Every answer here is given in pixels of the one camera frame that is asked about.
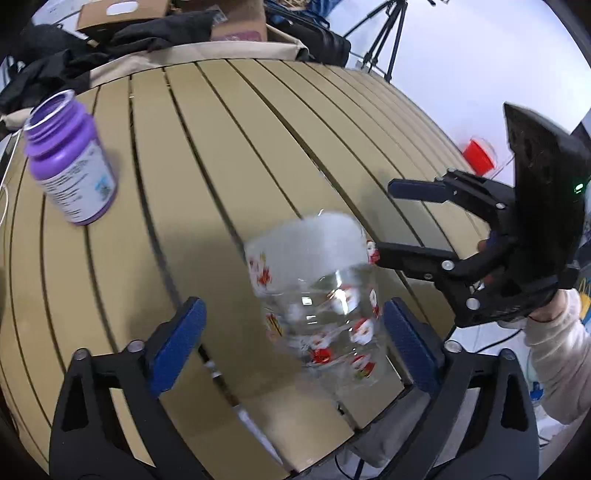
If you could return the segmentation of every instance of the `black cloth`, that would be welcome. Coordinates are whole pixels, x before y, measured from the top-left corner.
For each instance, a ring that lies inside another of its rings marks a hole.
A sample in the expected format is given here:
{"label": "black cloth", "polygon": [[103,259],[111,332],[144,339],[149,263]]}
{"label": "black cloth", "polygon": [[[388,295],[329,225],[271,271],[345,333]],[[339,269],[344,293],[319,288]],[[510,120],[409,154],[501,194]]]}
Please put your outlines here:
{"label": "black cloth", "polygon": [[29,65],[36,60],[50,57],[64,50],[70,50],[77,57],[92,53],[86,40],[62,30],[56,25],[27,25],[8,50],[15,62]]}
{"label": "black cloth", "polygon": [[109,42],[108,53],[118,58],[135,51],[154,51],[185,43],[209,41],[214,12],[188,12],[137,23],[119,30]]}
{"label": "black cloth", "polygon": [[90,88],[90,71],[136,51],[209,41],[214,12],[188,12],[129,25],[118,31],[103,51],[75,54],[69,48],[23,68],[0,92],[0,113],[35,107],[61,90]]}

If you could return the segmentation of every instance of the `cardboard box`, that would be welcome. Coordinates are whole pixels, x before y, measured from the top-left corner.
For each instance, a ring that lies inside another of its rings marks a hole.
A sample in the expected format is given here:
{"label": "cardboard box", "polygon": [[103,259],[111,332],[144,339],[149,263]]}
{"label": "cardboard box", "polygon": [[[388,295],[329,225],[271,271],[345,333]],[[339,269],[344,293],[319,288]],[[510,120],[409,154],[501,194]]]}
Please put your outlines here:
{"label": "cardboard box", "polygon": [[107,43],[127,25],[164,17],[169,9],[168,0],[98,0],[82,7],[76,29],[99,43]]}
{"label": "cardboard box", "polygon": [[267,41],[262,0],[180,0],[176,4],[183,12],[220,10],[212,40]]}

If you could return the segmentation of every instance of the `white wall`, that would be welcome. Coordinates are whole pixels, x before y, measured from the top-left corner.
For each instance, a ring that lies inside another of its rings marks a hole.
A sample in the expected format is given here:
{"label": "white wall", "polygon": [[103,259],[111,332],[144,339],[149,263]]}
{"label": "white wall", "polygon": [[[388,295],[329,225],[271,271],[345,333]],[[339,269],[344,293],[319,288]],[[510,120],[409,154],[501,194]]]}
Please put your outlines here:
{"label": "white wall", "polygon": [[[380,0],[343,0],[329,17],[344,33]],[[364,54],[385,14],[351,36]],[[386,69],[395,31],[379,58]],[[495,148],[499,167],[511,158],[504,102],[539,111],[569,132],[591,107],[591,69],[542,0],[409,0],[392,83],[463,148],[472,136]]]}

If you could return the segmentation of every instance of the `white sleeve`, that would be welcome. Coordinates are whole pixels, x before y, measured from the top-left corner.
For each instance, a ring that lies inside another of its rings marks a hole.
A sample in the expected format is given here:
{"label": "white sleeve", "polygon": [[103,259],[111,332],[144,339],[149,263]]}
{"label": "white sleeve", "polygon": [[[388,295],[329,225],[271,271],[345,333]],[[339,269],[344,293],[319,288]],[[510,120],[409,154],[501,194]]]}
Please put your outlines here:
{"label": "white sleeve", "polygon": [[556,320],[530,319],[525,327],[532,365],[544,385],[542,406],[563,424],[591,407],[591,337],[579,320],[579,293],[573,289],[566,296],[566,308]]}

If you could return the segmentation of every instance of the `screw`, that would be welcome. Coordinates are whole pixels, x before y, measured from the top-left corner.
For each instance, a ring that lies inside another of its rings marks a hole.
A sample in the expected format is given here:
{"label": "screw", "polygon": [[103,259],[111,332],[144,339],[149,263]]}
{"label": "screw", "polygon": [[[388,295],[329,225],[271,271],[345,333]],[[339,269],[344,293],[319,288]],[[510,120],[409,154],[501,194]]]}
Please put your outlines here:
{"label": "screw", "polygon": [[453,270],[456,267],[456,264],[451,260],[444,260],[441,262],[441,268],[447,271]]}
{"label": "screw", "polygon": [[466,307],[468,307],[470,310],[478,310],[480,308],[480,302],[478,299],[469,298],[466,300]]}
{"label": "screw", "polygon": [[508,348],[503,348],[503,350],[501,350],[501,356],[507,360],[515,360],[517,358],[515,352]]}
{"label": "screw", "polygon": [[448,340],[443,344],[445,350],[451,353],[460,353],[464,348],[460,342],[456,342],[455,340]]}
{"label": "screw", "polygon": [[142,340],[132,340],[127,345],[127,351],[131,353],[141,352],[145,347],[145,343]]}
{"label": "screw", "polygon": [[88,356],[88,350],[86,348],[79,348],[74,352],[74,360],[83,360]]}

